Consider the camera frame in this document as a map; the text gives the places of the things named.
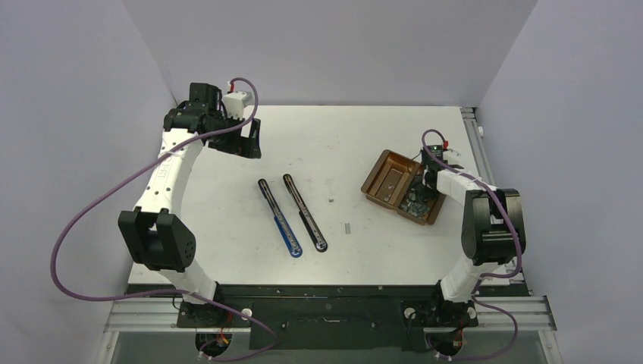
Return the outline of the black stapler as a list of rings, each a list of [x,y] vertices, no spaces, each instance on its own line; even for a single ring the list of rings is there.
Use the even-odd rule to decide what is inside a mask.
[[[302,195],[298,191],[292,176],[290,174],[284,174],[282,178],[289,194],[293,197],[293,200],[297,208],[299,209],[299,216],[309,234],[309,237],[315,249],[320,253],[326,252],[328,250],[328,242],[324,238],[315,219],[312,216],[312,213],[309,211]]]

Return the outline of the blue stapler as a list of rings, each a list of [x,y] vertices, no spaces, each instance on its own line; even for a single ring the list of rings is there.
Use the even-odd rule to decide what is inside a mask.
[[[284,217],[276,199],[274,198],[267,180],[258,180],[259,189],[266,199],[270,210],[273,213],[275,224],[284,240],[289,254],[294,258],[299,258],[303,254],[302,247],[300,246],[296,235],[292,231],[287,219]]]

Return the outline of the brown plastic tray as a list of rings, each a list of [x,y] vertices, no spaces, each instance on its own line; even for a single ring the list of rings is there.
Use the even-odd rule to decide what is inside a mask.
[[[437,221],[446,199],[446,196],[439,194],[436,190],[434,191],[437,197],[427,218],[413,217],[400,208],[407,190],[413,185],[424,184],[423,174],[424,168],[420,162],[386,149],[380,154],[362,184],[361,192],[367,200],[391,210],[407,220],[420,225],[433,225]]]

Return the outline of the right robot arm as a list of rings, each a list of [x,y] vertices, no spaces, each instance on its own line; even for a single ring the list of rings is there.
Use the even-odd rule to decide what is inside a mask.
[[[458,316],[457,303],[472,299],[479,281],[508,278],[495,271],[526,248],[522,198],[515,189],[488,185],[468,171],[449,165],[442,145],[422,148],[425,184],[463,207],[461,245],[463,254],[440,281],[441,296],[428,304],[430,318],[446,325]]]

